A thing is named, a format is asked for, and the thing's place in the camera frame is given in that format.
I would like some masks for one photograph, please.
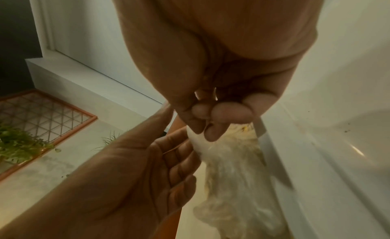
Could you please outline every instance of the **clear plastic bag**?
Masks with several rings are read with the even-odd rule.
[[[194,208],[195,217],[223,239],[290,238],[252,125],[231,125],[213,143],[187,131],[207,166],[208,198]]]

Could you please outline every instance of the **white floor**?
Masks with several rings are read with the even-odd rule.
[[[33,163],[0,182],[0,228],[31,207],[104,146],[102,137],[123,131],[97,120]]]

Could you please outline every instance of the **wire grid rack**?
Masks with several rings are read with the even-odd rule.
[[[33,90],[0,99],[0,122],[58,145],[97,117],[44,92]],[[34,159],[22,163],[0,161],[0,180]]]

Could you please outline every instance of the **white door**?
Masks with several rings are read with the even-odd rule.
[[[57,51],[164,102],[132,61],[111,0],[47,0],[47,4]]]

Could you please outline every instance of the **human hand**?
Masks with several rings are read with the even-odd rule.
[[[12,222],[10,238],[150,238],[192,198],[200,165],[185,128],[158,138],[172,115],[162,108],[93,156]]]
[[[141,73],[194,132],[208,122],[215,141],[280,98],[316,39],[323,0],[113,2]]]

